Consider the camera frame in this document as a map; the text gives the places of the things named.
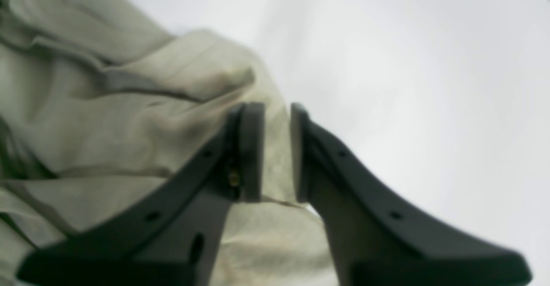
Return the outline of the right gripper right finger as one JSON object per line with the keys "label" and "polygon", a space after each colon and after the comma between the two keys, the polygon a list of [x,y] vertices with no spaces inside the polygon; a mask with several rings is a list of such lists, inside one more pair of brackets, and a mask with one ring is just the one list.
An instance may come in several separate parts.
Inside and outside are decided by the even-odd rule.
{"label": "right gripper right finger", "polygon": [[291,112],[296,199],[325,227],[342,286],[526,286],[518,252],[440,221],[383,184],[340,139]]}

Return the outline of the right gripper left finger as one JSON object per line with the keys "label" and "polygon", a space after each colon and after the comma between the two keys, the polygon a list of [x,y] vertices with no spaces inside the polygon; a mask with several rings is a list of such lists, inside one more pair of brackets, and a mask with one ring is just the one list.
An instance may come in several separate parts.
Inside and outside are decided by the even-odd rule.
{"label": "right gripper left finger", "polygon": [[206,286],[228,211],[258,203],[265,106],[232,108],[222,129],[155,192],[98,227],[25,257],[31,286]]}

